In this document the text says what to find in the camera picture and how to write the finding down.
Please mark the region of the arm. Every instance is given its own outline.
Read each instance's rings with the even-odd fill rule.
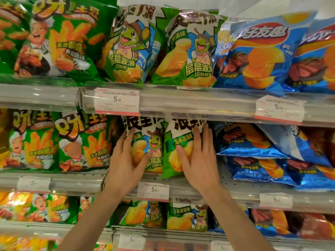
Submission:
[[[194,149],[191,162],[185,150],[177,145],[183,171],[190,184],[197,189],[211,207],[235,251],[274,251],[251,220],[220,184],[212,131],[205,124],[203,137],[194,128]]]
[[[105,189],[95,196],[89,209],[65,236],[57,251],[92,251],[120,201],[141,180],[152,153],[145,154],[140,164],[133,167],[130,156],[133,135],[134,129],[127,138],[126,132],[120,137],[111,156],[113,164],[105,179]]]

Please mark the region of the forearm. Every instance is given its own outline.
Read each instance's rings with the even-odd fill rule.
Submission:
[[[204,195],[204,199],[235,251],[274,251],[271,244],[232,199],[227,189],[215,187]]]
[[[111,192],[103,191],[96,195],[89,209],[65,236],[57,251],[92,251],[120,201],[119,195],[113,196]]]

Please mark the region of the person's left hand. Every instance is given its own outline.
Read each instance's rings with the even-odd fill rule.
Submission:
[[[132,128],[126,138],[124,131],[110,160],[109,172],[105,179],[104,191],[115,194],[120,200],[129,194],[141,180],[152,152],[146,153],[137,167],[131,161],[130,148],[135,129]]]

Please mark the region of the red tongue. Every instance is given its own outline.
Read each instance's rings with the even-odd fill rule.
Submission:
[[[128,41],[130,41],[130,39],[127,39],[127,38],[125,38],[125,37],[122,36],[121,37],[121,41],[124,42],[124,43],[127,43]]]
[[[199,45],[199,44],[198,44],[198,49],[199,49],[199,50],[204,50],[204,49],[205,49],[205,46],[204,46],[204,45]]]

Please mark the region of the hand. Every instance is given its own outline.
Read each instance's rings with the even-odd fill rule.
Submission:
[[[129,194],[141,180],[145,167],[148,164],[152,152],[146,153],[137,167],[131,161],[130,148],[135,129],[132,128],[126,138],[124,131],[111,156],[109,172],[105,179],[104,190],[112,192],[120,200]]]
[[[176,150],[187,180],[205,197],[208,192],[217,190],[221,186],[213,145],[213,134],[206,123],[203,129],[202,144],[198,126],[194,127],[193,136],[194,149],[191,162],[187,159],[186,152],[180,145],[176,145]]]

